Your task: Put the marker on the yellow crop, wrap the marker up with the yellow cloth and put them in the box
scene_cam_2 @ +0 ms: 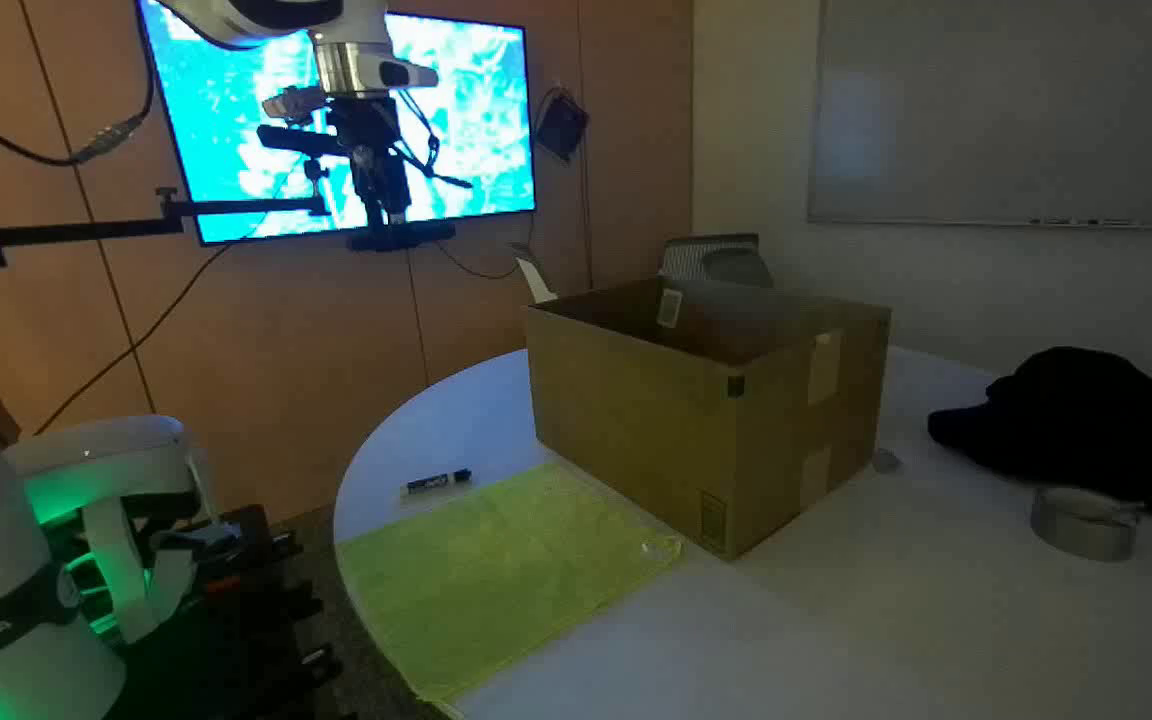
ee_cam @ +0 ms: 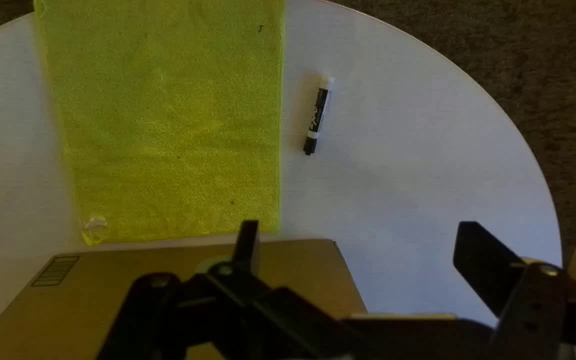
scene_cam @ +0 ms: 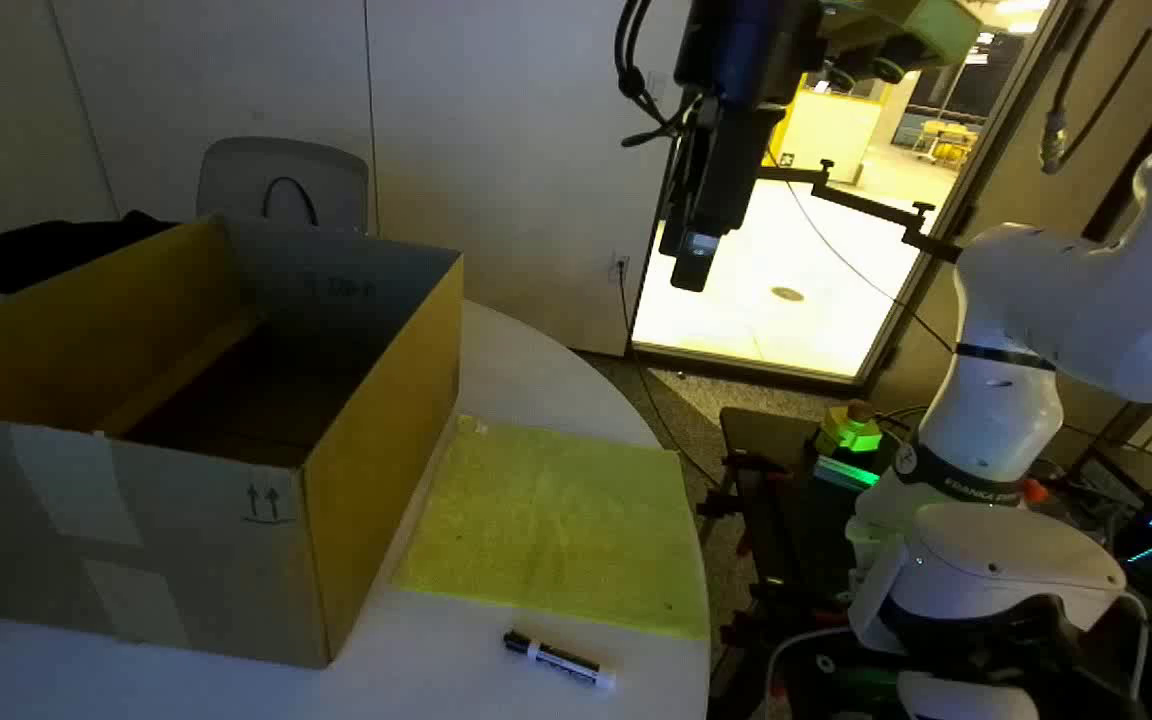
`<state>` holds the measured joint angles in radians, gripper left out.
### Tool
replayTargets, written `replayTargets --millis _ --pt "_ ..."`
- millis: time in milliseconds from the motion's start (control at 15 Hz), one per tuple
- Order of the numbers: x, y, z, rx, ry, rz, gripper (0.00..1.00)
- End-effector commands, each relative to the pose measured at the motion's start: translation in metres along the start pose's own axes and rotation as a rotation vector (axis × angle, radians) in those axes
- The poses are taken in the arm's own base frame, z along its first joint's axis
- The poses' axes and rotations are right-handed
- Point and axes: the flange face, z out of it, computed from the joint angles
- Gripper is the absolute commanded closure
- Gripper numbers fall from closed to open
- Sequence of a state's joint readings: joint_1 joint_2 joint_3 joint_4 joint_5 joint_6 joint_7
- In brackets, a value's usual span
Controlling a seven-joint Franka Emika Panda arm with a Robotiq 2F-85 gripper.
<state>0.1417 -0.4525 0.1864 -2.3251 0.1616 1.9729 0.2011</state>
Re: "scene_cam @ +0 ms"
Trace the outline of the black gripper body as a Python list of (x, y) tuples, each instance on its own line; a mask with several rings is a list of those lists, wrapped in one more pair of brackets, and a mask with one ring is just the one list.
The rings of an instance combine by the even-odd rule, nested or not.
[(657, 209), (675, 288), (701, 293), (721, 240), (743, 226), (816, 29), (820, 0), (692, 0), (675, 55), (682, 125)]

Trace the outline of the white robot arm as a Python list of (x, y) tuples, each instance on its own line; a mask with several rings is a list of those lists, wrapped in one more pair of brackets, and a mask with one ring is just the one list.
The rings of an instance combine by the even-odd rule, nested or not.
[[(657, 205), (695, 293), (810, 73), (896, 81), (957, 61), (957, 0), (692, 0)], [(1002, 226), (952, 253), (957, 354), (922, 428), (856, 495), (847, 636), (896, 664), (909, 720), (1040, 720), (1071, 641), (1129, 598), (1090, 534), (1033, 512), (1025, 475), (1063, 423), (1061, 386), (1152, 405), (1152, 153), (1118, 246)]]

